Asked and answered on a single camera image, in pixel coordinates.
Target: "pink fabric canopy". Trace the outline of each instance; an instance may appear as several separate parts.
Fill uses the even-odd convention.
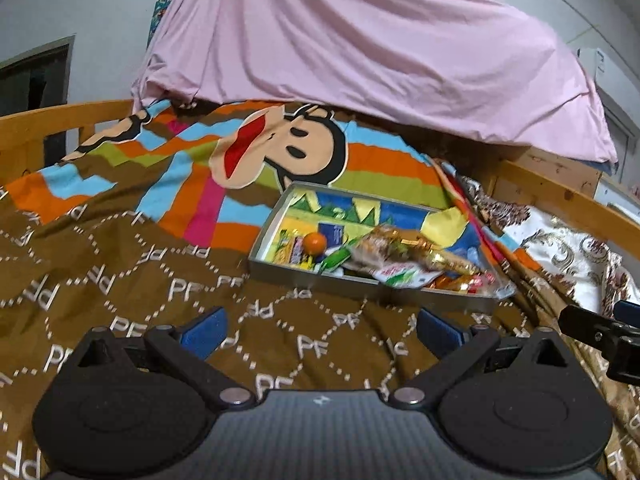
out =
[[[616,161],[593,81],[553,30],[496,0],[173,0],[136,109],[301,100],[484,142]]]

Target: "snack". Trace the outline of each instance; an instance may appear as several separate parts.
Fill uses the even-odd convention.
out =
[[[291,250],[293,248],[292,236],[286,229],[282,229],[278,235],[278,245],[273,257],[274,264],[288,264]]]
[[[355,245],[361,240],[361,238],[354,238],[345,243],[342,247],[336,249],[333,253],[329,254],[322,262],[318,269],[318,274],[323,272],[332,272],[340,267],[351,257],[351,246]]]
[[[379,269],[389,260],[417,262],[429,270],[473,276],[481,269],[460,256],[437,248],[420,231],[380,225],[351,247],[351,256],[364,266]]]
[[[344,243],[344,226],[318,223],[318,232],[326,239],[326,248],[340,247]]]
[[[463,294],[482,294],[488,290],[491,283],[492,281],[484,274],[476,274],[474,276],[460,276],[444,286],[440,286],[439,289],[462,292]]]
[[[313,257],[305,254],[303,249],[303,237],[296,230],[282,229],[278,234],[273,263],[290,265],[300,269],[311,269],[314,265]]]
[[[371,275],[380,283],[393,288],[423,288],[440,276],[441,272],[429,272],[416,263],[401,262],[374,270]]]

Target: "orange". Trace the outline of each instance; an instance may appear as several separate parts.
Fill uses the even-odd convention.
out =
[[[320,256],[326,249],[326,237],[320,233],[309,233],[302,238],[302,248],[309,256]]]

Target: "wooden bed rail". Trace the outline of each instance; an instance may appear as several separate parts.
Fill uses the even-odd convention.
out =
[[[0,185],[44,165],[44,138],[79,129],[80,143],[95,133],[95,125],[131,114],[130,99],[54,106],[0,117]]]
[[[514,162],[501,162],[496,177],[496,200],[534,205],[596,238],[613,241],[640,260],[640,226],[624,215]]]

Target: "plastic wrapper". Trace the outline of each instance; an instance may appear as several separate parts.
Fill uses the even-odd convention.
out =
[[[442,274],[439,270],[425,270],[415,262],[387,262],[382,267],[369,267],[356,260],[348,260],[343,267],[359,274],[368,274],[393,288],[425,288]]]
[[[350,247],[351,257],[374,269],[388,261],[417,262],[428,270],[452,271],[472,276],[481,269],[454,253],[435,247],[419,231],[381,225]]]
[[[451,290],[463,294],[493,294],[495,279],[490,274],[460,276],[448,283],[441,284],[440,290]]]

